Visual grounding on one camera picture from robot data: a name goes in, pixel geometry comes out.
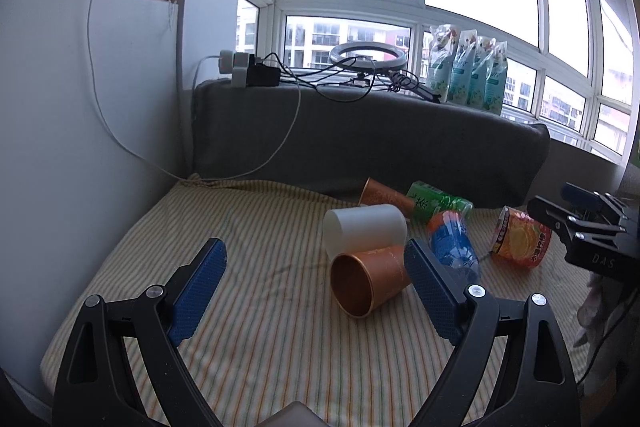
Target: striped bed sheet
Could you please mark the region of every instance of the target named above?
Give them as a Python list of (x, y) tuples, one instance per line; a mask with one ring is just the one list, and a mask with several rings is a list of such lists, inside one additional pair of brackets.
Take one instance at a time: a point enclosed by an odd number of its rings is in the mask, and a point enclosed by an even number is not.
[[(322, 218), (352, 206), (301, 188), (266, 181), (180, 182), (108, 256), (55, 334), (42, 360), (53, 393), (79, 307), (93, 293), (133, 298), (164, 283), (209, 237), (226, 243), (228, 267), (195, 335), (179, 347), (203, 396), (225, 426), (254, 426), (292, 401), (329, 425), (404, 427), (433, 388), (452, 347), (439, 338), (413, 287), (363, 320), (347, 317), (328, 285)], [(556, 314), (576, 374), (586, 346), (571, 347), (575, 313), (588, 272), (564, 261), (556, 236), (537, 268), (511, 266), (486, 252), (499, 210), (473, 210), (470, 240), (481, 258), (482, 283), (494, 296), (543, 293)], [(411, 237), (425, 238), (412, 225)], [(142, 402), (166, 422), (135, 339), (127, 352)], [(482, 416), (497, 377), (505, 339), (494, 350), (467, 420)]]

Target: power adapter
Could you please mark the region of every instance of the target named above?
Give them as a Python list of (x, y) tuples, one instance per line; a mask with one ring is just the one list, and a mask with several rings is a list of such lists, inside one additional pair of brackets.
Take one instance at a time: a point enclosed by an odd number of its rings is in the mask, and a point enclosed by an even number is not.
[(265, 64), (254, 64), (247, 69), (247, 87), (278, 87), (279, 85), (280, 68), (273, 68)]

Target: white cable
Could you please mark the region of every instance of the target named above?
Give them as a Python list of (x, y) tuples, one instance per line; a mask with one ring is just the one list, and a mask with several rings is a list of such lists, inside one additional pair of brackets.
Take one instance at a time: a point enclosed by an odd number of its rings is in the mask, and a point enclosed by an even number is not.
[[(90, 27), (91, 27), (91, 12), (92, 12), (92, 7), (93, 6), (94, 6), (94, 0), (89, 0), (89, 8), (87, 10), (87, 15), (86, 15), (86, 45), (87, 45), (87, 50), (88, 50), (88, 53), (89, 53), (89, 64), (91, 66), (91, 78), (92, 78), (92, 87), (93, 87), (93, 91), (94, 91), (94, 100), (95, 100), (95, 105), (96, 105), (96, 107), (98, 109), (98, 114), (100, 116), (100, 122), (101, 122), (102, 126), (104, 127), (105, 131), (107, 131), (107, 134), (111, 137), (111, 139), (113, 139), (113, 141), (121, 149), (123, 149), (125, 152), (129, 153), (130, 155), (134, 156), (135, 158), (138, 158), (140, 161), (146, 163), (147, 165), (149, 165), (149, 166), (151, 166), (153, 168), (156, 168), (161, 172), (164, 172), (164, 174), (166, 174), (167, 176), (172, 177), (175, 180), (188, 181), (187, 179), (182, 178), (180, 176), (177, 176), (176, 174), (173, 174), (172, 172), (169, 172), (169, 171), (163, 169), (161, 166), (156, 165), (151, 160), (148, 160), (144, 156), (141, 156), (140, 154), (132, 151), (130, 148), (128, 148), (126, 145), (124, 145), (124, 143), (122, 143), (115, 136), (115, 134), (111, 130), (111, 127), (109, 127), (107, 119), (105, 118), (104, 113), (102, 111), (102, 106), (100, 105), (100, 98), (98, 97), (98, 90), (97, 90), (96, 78), (95, 78), (94, 55), (93, 55), (92, 50), (91, 50), (91, 32), (90, 32)], [(209, 59), (209, 58), (217, 58), (217, 55), (209, 55), (208, 57), (204, 57), (199, 61), (198, 67), (196, 68), (196, 73), (195, 73), (195, 75), (193, 77), (191, 96), (193, 96), (193, 94), (194, 94), (195, 84), (196, 84), (196, 81), (197, 81), (198, 73), (200, 72), (200, 67), (201, 67), (202, 63), (205, 60)], [(205, 180), (202, 180), (202, 181), (206, 181), (206, 182), (207, 181), (228, 181), (228, 180), (235, 180), (236, 178), (242, 178), (244, 176), (248, 176), (248, 175), (253, 174), (254, 172), (257, 172), (260, 169), (262, 169), (265, 165), (267, 165), (275, 157), (275, 155), (278, 152), (280, 152), (280, 149), (282, 149), (282, 147), (284, 146), (285, 142), (289, 138), (289, 135), (291, 134), (293, 126), (296, 124), (296, 121), (298, 120), (298, 115), (300, 113), (300, 105), (302, 104), (302, 89), (300, 87), (300, 82), (298, 81), (298, 79), (296, 79), (296, 83), (298, 84), (298, 107), (296, 108), (296, 114), (293, 117), (293, 121), (291, 122), (291, 125), (289, 126), (289, 130), (287, 131), (287, 134), (285, 135), (285, 137), (282, 140), (281, 144), (273, 152), (273, 154), (271, 156), (269, 156), (267, 161), (262, 163), (260, 166), (256, 167), (255, 169), (252, 169), (252, 170), (250, 170), (248, 172), (244, 172), (243, 174), (237, 174), (236, 176), (229, 176), (229, 177), (226, 177), (226, 178), (208, 178), (208, 179), (205, 179)]]

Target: refill bag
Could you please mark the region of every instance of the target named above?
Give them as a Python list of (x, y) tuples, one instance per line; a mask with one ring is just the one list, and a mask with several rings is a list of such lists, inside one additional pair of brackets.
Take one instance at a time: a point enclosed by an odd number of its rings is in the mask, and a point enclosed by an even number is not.
[(504, 86), (507, 83), (507, 43), (500, 42), (493, 50), (491, 71), (486, 72), (484, 87), (484, 110), (500, 115), (504, 99)]
[(457, 26), (443, 24), (431, 26), (431, 47), (429, 49), (429, 71), (427, 71), (427, 87), (442, 100), (447, 98), (447, 89), (451, 78), (453, 59), (458, 48), (460, 30)]
[(328, 210), (322, 222), (322, 242), (330, 260), (354, 253), (406, 243), (406, 220), (392, 204)]
[(484, 102), (484, 86), (486, 85), (486, 70), (489, 61), (493, 59), (491, 50), (494, 48), (495, 39), (489, 37), (478, 37), (476, 44), (476, 56), (474, 57), (474, 65), (471, 71), (471, 80), (469, 82), (469, 94), (466, 99), (466, 105), (475, 109), (482, 109)]
[(469, 84), (471, 83), (471, 73), (476, 58), (476, 44), (478, 32), (476, 30), (464, 30), (460, 33), (460, 42), (456, 58), (453, 60), (451, 70), (451, 81), (447, 102), (466, 105), (469, 94)]

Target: gray cushion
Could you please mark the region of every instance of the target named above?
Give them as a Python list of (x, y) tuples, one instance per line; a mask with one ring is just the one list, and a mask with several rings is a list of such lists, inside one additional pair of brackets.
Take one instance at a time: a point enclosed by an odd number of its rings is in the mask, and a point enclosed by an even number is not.
[[(321, 89), (341, 99), (363, 93)], [(297, 102), (292, 85), (200, 84), (194, 98), (194, 171), (223, 178), (263, 163), (286, 135)], [(248, 178), (339, 198), (356, 198), (368, 177), (403, 193), (422, 180), (479, 208), (517, 206), (546, 159), (549, 141), (543, 124), (514, 123), (457, 105), (388, 92), (338, 103), (303, 87), (300, 115), (286, 144)]]

